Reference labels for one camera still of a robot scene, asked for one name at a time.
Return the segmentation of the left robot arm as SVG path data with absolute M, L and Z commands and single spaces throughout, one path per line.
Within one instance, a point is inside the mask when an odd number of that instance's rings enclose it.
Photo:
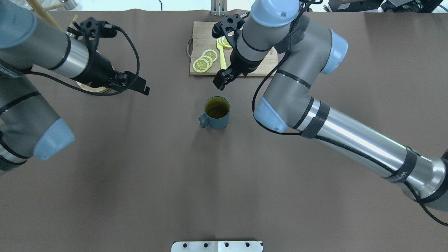
M 113 89 L 111 96 L 126 90 L 149 95 L 146 80 L 139 76 L 140 59 L 125 31 L 92 17 L 73 23 L 67 32 L 40 19 L 15 3 L 1 1 L 1 148 L 4 174 L 31 157 L 47 160 L 74 142 L 74 135 L 28 75 L 42 76 L 74 90 L 88 91 L 53 76 L 32 70 L 39 66 L 87 85 Z M 136 55 L 136 73 L 115 70 L 97 48 L 102 38 L 122 33 Z

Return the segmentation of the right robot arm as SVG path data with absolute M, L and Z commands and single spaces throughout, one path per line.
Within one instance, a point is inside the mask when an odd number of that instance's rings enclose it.
M 213 83 L 223 90 L 240 75 L 254 72 L 270 49 L 283 53 L 267 76 L 273 76 L 254 119 L 266 129 L 285 134 L 288 128 L 317 139 L 397 184 L 424 210 L 447 211 L 447 154 L 427 158 L 309 95 L 320 73 L 333 72 L 343 61 L 348 43 L 332 29 L 305 15 L 299 0 L 256 0 L 251 11 L 227 15 L 212 29 L 225 37 L 230 65 Z

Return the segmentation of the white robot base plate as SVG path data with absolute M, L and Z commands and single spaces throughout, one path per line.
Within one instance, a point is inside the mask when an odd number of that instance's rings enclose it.
M 264 252 L 261 241 L 179 241 L 171 252 Z

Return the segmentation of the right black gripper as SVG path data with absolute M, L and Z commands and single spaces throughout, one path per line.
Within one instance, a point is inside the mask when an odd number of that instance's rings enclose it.
M 251 61 L 243 57 L 237 49 L 233 49 L 230 54 L 230 66 L 227 70 L 219 70 L 213 79 L 213 84 L 219 90 L 224 90 L 226 85 L 233 82 L 238 76 L 247 76 L 254 72 L 262 60 Z

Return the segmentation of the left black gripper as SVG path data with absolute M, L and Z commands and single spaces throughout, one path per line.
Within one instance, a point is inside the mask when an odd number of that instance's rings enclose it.
M 98 52 L 89 52 L 85 69 L 77 76 L 77 81 L 92 88 L 112 88 L 116 91 L 132 90 L 148 96 L 147 81 L 130 71 L 120 73 L 111 62 Z

